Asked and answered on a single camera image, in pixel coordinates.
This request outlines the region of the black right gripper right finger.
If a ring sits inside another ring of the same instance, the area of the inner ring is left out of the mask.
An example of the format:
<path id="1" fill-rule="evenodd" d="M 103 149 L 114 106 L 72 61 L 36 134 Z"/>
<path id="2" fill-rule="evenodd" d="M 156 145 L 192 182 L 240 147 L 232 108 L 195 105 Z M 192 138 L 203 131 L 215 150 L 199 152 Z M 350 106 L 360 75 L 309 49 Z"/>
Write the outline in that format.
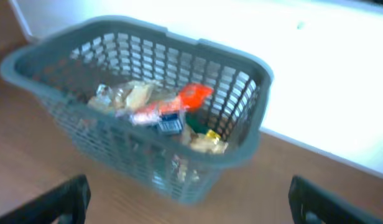
<path id="1" fill-rule="evenodd" d="M 383 220 L 351 205 L 299 175 L 292 178 L 288 202 L 293 222 L 297 224 L 383 223 Z"/>

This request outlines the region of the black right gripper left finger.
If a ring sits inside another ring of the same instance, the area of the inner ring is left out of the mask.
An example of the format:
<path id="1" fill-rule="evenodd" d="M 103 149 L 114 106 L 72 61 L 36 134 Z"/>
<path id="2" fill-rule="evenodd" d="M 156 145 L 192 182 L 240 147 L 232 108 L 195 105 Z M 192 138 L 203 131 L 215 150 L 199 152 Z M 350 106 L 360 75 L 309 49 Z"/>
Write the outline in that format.
<path id="1" fill-rule="evenodd" d="M 5 223 L 84 224 L 91 198 L 86 175 L 80 174 L 0 216 Z"/>

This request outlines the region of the beige yellow snack bag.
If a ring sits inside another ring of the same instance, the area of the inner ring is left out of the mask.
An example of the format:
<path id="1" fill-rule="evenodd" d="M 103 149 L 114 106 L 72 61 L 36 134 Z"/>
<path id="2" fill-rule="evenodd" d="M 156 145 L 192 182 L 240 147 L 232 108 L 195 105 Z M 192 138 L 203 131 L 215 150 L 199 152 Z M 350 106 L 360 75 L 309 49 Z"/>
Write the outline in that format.
<path id="1" fill-rule="evenodd" d="M 213 130 L 196 133 L 189 125 L 184 127 L 180 141 L 200 153 L 224 154 L 228 148 L 228 143 L 223 141 L 221 136 Z"/>

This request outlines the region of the blue tissue box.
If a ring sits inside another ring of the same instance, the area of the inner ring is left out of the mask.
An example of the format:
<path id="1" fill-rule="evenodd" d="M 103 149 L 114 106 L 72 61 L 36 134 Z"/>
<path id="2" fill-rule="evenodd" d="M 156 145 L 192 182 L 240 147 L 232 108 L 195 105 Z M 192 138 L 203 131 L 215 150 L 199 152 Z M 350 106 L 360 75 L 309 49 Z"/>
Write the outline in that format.
<path id="1" fill-rule="evenodd" d="M 180 110 L 166 111 L 157 103 L 147 105 L 129 117 L 136 126 L 153 127 L 164 135 L 180 134 L 184 128 L 184 112 Z"/>

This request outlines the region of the red brown pasta packet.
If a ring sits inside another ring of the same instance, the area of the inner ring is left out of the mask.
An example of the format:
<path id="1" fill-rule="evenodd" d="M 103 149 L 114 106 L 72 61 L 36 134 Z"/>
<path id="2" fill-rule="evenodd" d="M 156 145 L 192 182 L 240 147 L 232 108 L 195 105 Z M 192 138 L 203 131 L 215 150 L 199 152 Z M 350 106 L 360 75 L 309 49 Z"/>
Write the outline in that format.
<path id="1" fill-rule="evenodd" d="M 165 100 L 155 100 L 138 109 L 136 113 L 157 113 L 158 115 L 176 113 L 180 111 L 195 111 L 211 96 L 213 89 L 199 83 L 189 83 L 174 97 Z"/>

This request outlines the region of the green Nescafe coffee bag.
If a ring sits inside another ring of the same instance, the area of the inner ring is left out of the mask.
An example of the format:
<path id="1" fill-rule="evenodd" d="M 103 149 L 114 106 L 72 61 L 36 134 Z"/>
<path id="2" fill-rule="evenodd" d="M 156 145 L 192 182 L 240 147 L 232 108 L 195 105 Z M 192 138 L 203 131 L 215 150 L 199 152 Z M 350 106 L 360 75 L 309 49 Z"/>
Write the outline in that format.
<path id="1" fill-rule="evenodd" d="M 194 114 L 187 113 L 185 115 L 185 121 L 195 133 L 206 134 L 210 130 L 209 127 L 200 122 Z"/>

